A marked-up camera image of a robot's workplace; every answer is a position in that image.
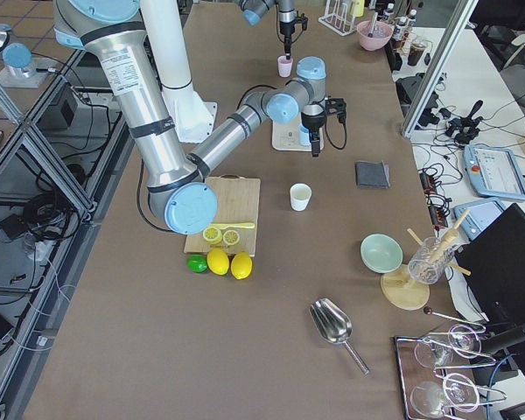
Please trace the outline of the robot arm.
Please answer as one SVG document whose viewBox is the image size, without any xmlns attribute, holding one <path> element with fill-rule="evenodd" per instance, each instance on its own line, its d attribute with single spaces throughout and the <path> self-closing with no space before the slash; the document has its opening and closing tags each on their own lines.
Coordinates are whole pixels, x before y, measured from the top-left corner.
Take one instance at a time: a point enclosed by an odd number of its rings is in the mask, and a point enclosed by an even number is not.
<svg viewBox="0 0 525 420">
<path fill-rule="evenodd" d="M 58 42 L 99 60 L 150 174 L 149 208 L 171 231 L 192 235 L 211 224 L 218 201 L 207 176 L 265 121 L 300 117 L 319 146 L 321 58 L 302 58 L 283 88 L 247 95 L 216 124 L 193 89 L 176 2 L 57 1 L 53 10 Z"/>
<path fill-rule="evenodd" d="M 292 45 L 307 30 L 308 17 L 300 13 L 291 0 L 237 0 L 234 3 L 241 9 L 244 19 L 257 25 L 272 9 L 276 9 L 276 35 L 283 44 L 286 59 L 292 58 Z"/>
</svg>

